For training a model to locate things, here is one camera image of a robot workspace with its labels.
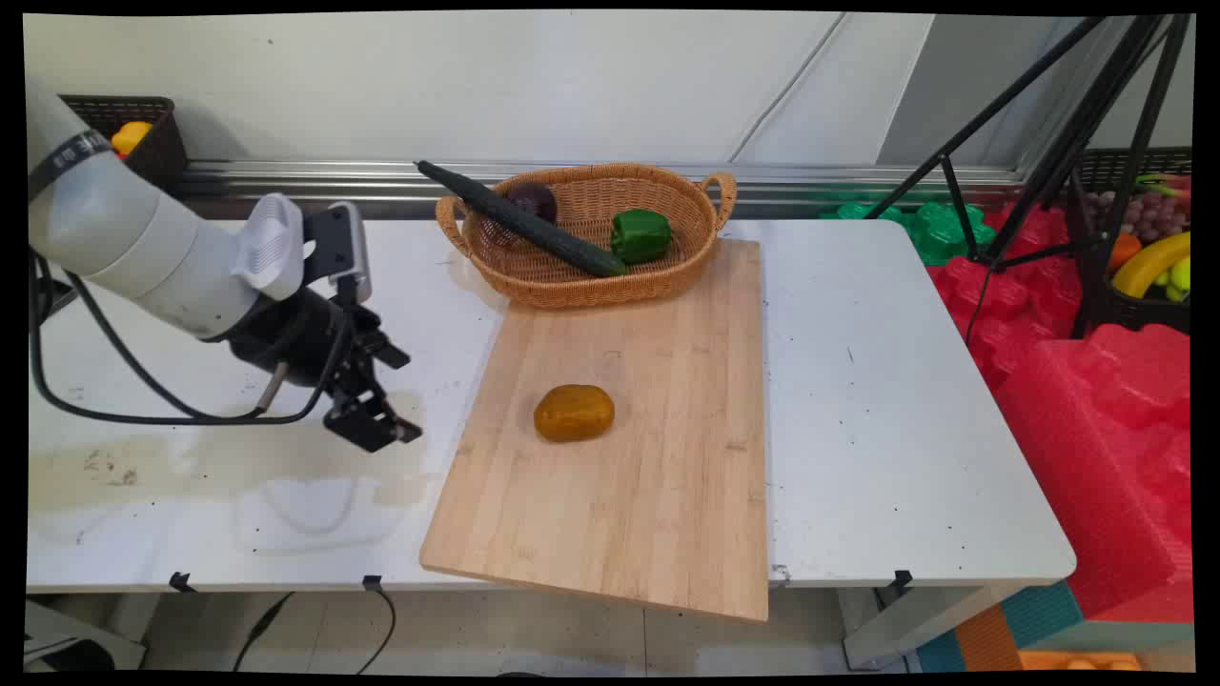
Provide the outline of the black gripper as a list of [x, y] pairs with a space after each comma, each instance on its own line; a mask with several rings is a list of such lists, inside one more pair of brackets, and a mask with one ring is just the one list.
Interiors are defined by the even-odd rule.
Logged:
[[253, 312], [227, 331], [224, 341], [244, 363], [267, 374], [285, 363], [289, 383], [312, 388], [322, 381], [336, 334], [348, 315], [355, 317], [355, 330], [345, 339], [338, 374], [325, 386], [333, 400], [331, 410], [325, 413], [325, 428], [368, 453], [394, 442], [407, 444], [422, 438], [422, 427], [396, 415], [377, 378], [355, 374], [351, 352], [361, 352], [394, 370], [411, 361], [379, 326], [370, 326], [367, 308], [345, 310], [338, 299], [323, 298], [310, 288], [283, 301], [257, 295]]

